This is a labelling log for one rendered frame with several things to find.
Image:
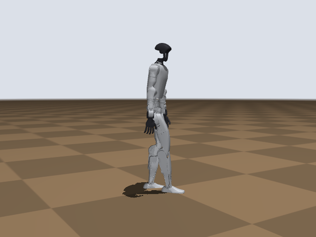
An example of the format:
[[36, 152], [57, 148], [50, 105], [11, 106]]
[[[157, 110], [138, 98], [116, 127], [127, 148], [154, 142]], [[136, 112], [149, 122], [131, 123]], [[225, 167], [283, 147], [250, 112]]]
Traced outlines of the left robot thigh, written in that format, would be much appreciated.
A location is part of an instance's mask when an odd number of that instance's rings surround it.
[[[163, 116], [163, 113], [161, 114], [162, 117], [164, 118]], [[160, 124], [158, 124], [157, 126], [159, 126]], [[152, 145], [149, 147], [148, 149], [148, 152], [150, 155], [152, 156], [157, 156], [157, 152], [160, 148], [162, 148], [162, 145], [161, 143], [159, 142], [159, 139], [158, 139], [158, 136], [157, 136], [157, 130], [154, 128], [154, 135], [155, 135], [155, 141], [156, 141], [156, 144], [155, 145]]]

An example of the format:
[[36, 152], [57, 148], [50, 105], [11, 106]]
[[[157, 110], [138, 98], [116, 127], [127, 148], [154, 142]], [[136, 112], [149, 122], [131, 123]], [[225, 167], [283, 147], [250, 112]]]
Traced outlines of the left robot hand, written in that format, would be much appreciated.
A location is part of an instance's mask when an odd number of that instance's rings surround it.
[[164, 120], [165, 120], [165, 122], [167, 124], [167, 127], [168, 127], [168, 123], [170, 124], [171, 122], [170, 122], [170, 120], [167, 117], [167, 109], [165, 109], [165, 114], [163, 114], [163, 116], [164, 116]]

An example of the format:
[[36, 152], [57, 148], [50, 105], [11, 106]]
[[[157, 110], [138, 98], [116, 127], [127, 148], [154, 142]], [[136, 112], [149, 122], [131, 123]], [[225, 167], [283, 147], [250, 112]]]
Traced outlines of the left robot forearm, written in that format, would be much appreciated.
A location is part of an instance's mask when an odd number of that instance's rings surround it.
[[165, 109], [166, 109], [166, 95], [164, 95], [161, 99], [159, 99], [159, 106], [161, 107], [161, 111], [163, 114], [165, 114]]

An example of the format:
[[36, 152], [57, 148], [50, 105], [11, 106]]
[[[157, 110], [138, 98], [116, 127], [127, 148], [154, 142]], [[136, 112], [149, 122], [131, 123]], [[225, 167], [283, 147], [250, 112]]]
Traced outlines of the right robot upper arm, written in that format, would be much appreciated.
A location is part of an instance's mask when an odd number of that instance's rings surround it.
[[[149, 80], [148, 80], [148, 89], [153, 87], [156, 84], [157, 81], [157, 75], [159, 74], [159, 66], [158, 65], [151, 65], [149, 67]], [[156, 89], [155, 89], [156, 90]], [[155, 91], [154, 96], [157, 94], [157, 90]]]

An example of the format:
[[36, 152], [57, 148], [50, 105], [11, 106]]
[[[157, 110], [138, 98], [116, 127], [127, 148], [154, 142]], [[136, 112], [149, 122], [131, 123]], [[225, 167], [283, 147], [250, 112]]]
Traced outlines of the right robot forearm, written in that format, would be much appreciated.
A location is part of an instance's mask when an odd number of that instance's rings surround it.
[[155, 89], [153, 87], [149, 88], [147, 93], [147, 111], [148, 111], [148, 117], [154, 116], [154, 101], [155, 101]]

